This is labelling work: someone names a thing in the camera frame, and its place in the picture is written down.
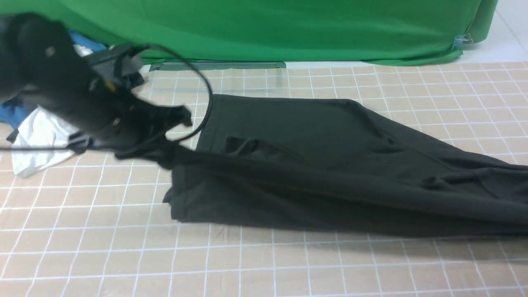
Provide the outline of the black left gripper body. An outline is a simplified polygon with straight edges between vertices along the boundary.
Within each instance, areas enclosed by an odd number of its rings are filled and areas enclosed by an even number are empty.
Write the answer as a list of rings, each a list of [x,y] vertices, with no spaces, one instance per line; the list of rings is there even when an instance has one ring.
[[[139,99],[89,66],[73,47],[51,47],[37,68],[38,105],[78,129],[66,150],[128,152],[156,147],[175,126],[192,126],[183,106]]]

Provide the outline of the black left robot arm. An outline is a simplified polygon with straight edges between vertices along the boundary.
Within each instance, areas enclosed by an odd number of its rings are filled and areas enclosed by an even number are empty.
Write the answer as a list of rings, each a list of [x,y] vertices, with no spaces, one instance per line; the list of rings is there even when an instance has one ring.
[[[122,59],[100,73],[74,49],[66,27],[35,13],[1,17],[1,98],[31,101],[78,129],[66,145],[12,151],[88,150],[118,159],[160,156],[175,145],[166,132],[192,126],[183,106],[157,106],[117,83]]]

